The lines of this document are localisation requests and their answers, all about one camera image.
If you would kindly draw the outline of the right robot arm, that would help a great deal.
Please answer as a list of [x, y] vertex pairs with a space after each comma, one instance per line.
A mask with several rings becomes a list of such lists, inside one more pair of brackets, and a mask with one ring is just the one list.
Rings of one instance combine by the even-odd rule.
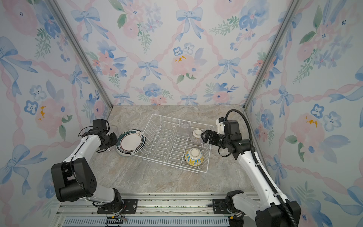
[[216, 124], [218, 131], [206, 130], [201, 134], [203, 142], [227, 149], [247, 173], [259, 201], [235, 190], [227, 193], [224, 203], [214, 203], [213, 207], [225, 208], [234, 218], [247, 215], [258, 227], [297, 227], [300, 205], [289, 200], [273, 182], [255, 151], [252, 139], [242, 138], [237, 121], [220, 118]]

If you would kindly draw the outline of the white wire dish rack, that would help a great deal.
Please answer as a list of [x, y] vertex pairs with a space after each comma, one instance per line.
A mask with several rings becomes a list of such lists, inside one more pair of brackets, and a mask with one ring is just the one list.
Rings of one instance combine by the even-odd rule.
[[[194, 173], [207, 173], [211, 145], [192, 143], [189, 136], [195, 129], [204, 132], [205, 130], [213, 130], [214, 127], [209, 124], [189, 121], [191, 123], [190, 129], [182, 130], [179, 127], [180, 120], [158, 114], [151, 115], [142, 131], [146, 143], [143, 149], [133, 156]], [[204, 155], [204, 161], [199, 166], [190, 166], [186, 162], [184, 155], [190, 148], [198, 148]]]

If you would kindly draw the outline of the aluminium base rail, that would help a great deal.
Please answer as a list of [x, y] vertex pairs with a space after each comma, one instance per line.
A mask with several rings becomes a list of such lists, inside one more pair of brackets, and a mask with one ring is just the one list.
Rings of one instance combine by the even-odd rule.
[[[259, 201], [257, 192], [245, 192]], [[123, 194], [127, 206], [120, 214], [105, 213], [86, 201], [64, 202], [52, 222], [54, 227], [241, 227], [254, 219], [236, 218], [210, 207], [224, 202], [227, 194], [156, 193]]]

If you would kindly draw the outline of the left corner aluminium profile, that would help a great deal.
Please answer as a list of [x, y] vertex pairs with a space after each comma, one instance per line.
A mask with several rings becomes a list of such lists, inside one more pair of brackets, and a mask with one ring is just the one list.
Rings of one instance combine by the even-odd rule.
[[71, 28], [69, 22], [67, 21], [65, 15], [63, 14], [60, 6], [58, 5], [57, 1], [50, 0], [45, 1], [46, 5], [48, 6], [51, 13], [54, 15], [55, 19], [59, 23], [59, 26], [64, 31], [65, 35], [70, 40], [70, 45], [76, 52], [76, 56], [79, 58], [81, 64], [85, 68], [86, 72], [88, 73], [90, 79], [92, 80], [93, 84], [95, 85], [95, 88], [99, 91], [100, 96], [105, 101], [106, 105], [109, 109], [113, 108], [113, 104], [111, 103], [110, 98], [108, 97], [104, 87], [101, 84], [101, 81], [98, 79], [97, 75], [95, 74], [91, 63], [89, 62], [86, 53], [84, 52], [81, 44], [76, 38], [76, 35]]

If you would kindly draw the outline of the yellow blue patterned bowl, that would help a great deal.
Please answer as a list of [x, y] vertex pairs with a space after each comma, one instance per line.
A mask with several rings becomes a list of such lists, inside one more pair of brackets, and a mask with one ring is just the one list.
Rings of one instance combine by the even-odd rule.
[[199, 166], [204, 161], [204, 155], [198, 148], [190, 148], [184, 158], [190, 166]]

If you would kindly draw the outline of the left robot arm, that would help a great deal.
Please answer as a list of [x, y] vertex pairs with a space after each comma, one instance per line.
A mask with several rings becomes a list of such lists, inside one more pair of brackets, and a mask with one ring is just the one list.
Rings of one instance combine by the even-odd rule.
[[102, 153], [116, 145], [117, 136], [110, 133], [107, 120], [96, 119], [91, 129], [79, 134], [81, 141], [63, 161], [51, 168], [55, 195], [60, 202], [76, 202], [86, 199], [100, 211], [119, 214], [125, 203], [117, 189], [98, 184], [89, 162], [94, 153]]

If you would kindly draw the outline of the corner aluminium profile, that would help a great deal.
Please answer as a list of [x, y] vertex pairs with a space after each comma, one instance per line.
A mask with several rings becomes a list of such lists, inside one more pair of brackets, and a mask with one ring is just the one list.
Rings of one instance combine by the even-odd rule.
[[86, 72], [88, 73], [90, 79], [92, 80], [93, 84], [95, 85], [95, 88], [99, 91], [100, 96], [105, 101], [106, 105], [109, 109], [113, 108], [113, 104], [111, 103], [110, 98], [108, 97], [104, 87], [101, 84], [101, 81], [98, 79], [97, 75], [95, 74], [91, 63], [89, 62], [86, 53], [84, 52], [81, 44], [76, 38], [76, 35], [71, 28], [69, 22], [67, 21], [65, 15], [63, 14], [60, 6], [58, 5], [57, 1], [50, 0], [45, 1], [46, 5], [48, 6], [51, 13], [54, 15], [55, 19], [59, 23], [59, 26], [64, 31], [65, 35], [70, 40], [70, 45], [76, 52], [76, 56], [79, 58], [81, 64], [85, 68]]
[[283, 21], [276, 33], [276, 37], [275, 37], [274, 41], [272, 42], [270, 49], [267, 52], [267, 57], [265, 59], [265, 62], [263, 63], [263, 65], [252, 85], [249, 95], [244, 103], [244, 108], [247, 108], [252, 103], [254, 95], [257, 92], [257, 90], [260, 86], [260, 83], [262, 82], [269, 65], [273, 62], [274, 56], [275, 56], [278, 48], [280, 47], [281, 40], [284, 37], [284, 35], [286, 34], [287, 29], [288, 29], [291, 21], [293, 20], [293, 17], [295, 16], [296, 11], [299, 7], [299, 4], [300, 4], [299, 0], [293, 0], [293, 1], [291, 1], [290, 6], [287, 8], [285, 17], [283, 18]]

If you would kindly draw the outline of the right corner aluminium profile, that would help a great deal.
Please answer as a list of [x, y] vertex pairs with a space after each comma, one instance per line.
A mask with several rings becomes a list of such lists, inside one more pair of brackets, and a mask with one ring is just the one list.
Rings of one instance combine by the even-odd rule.
[[272, 42], [270, 49], [267, 52], [267, 57], [265, 59], [265, 62], [263, 63], [263, 65], [252, 85], [249, 95], [244, 103], [244, 108], [247, 108], [252, 103], [254, 95], [257, 92], [257, 90], [260, 86], [260, 83], [262, 82], [269, 65], [273, 62], [274, 56], [275, 56], [278, 48], [280, 47], [281, 40], [284, 37], [284, 35], [286, 34], [287, 29], [288, 29], [291, 21], [293, 20], [293, 17], [295, 16], [296, 11], [299, 7], [299, 4], [300, 4], [299, 0], [293, 0], [293, 1], [291, 1], [290, 6], [287, 8], [285, 17], [283, 18], [283, 21], [276, 33], [276, 37], [275, 37], [274, 41]]

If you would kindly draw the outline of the clear glass back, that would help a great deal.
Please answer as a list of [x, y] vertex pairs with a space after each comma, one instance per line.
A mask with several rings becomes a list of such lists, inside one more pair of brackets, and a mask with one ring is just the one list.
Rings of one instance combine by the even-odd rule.
[[179, 127], [182, 130], [189, 130], [190, 129], [190, 126], [191, 126], [191, 123], [189, 121], [180, 120]]

